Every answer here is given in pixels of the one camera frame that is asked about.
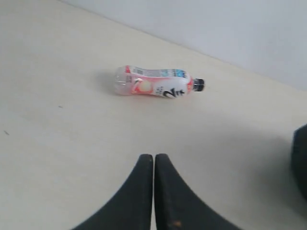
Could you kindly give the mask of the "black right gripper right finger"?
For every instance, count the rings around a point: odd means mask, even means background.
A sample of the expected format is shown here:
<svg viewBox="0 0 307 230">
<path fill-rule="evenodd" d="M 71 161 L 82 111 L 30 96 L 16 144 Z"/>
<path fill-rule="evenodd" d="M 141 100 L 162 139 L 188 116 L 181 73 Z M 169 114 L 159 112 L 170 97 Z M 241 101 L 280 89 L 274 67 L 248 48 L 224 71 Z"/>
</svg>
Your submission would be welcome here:
<svg viewBox="0 0 307 230">
<path fill-rule="evenodd" d="M 154 211 L 158 230 L 238 230 L 186 184 L 167 154 L 154 167 Z"/>
</svg>

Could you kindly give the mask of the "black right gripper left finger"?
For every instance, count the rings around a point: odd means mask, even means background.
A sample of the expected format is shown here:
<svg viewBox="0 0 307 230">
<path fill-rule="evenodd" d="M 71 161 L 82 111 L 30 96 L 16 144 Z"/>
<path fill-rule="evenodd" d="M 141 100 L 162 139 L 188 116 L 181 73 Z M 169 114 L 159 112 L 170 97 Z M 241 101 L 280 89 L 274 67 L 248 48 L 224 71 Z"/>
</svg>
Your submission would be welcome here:
<svg viewBox="0 0 307 230">
<path fill-rule="evenodd" d="M 152 155 L 140 155 L 121 188 L 75 229 L 149 230 L 153 201 L 153 162 Z"/>
</svg>

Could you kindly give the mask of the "forearm in black sleeve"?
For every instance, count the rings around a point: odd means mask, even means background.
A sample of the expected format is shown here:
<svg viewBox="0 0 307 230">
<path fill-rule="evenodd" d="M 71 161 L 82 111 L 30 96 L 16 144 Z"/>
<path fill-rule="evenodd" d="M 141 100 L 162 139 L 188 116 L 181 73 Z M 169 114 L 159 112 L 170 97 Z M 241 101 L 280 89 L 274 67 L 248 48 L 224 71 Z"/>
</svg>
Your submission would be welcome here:
<svg viewBox="0 0 307 230">
<path fill-rule="evenodd" d="M 307 125 L 303 125 L 294 132 L 290 165 L 295 183 L 302 197 L 307 201 Z"/>
</svg>

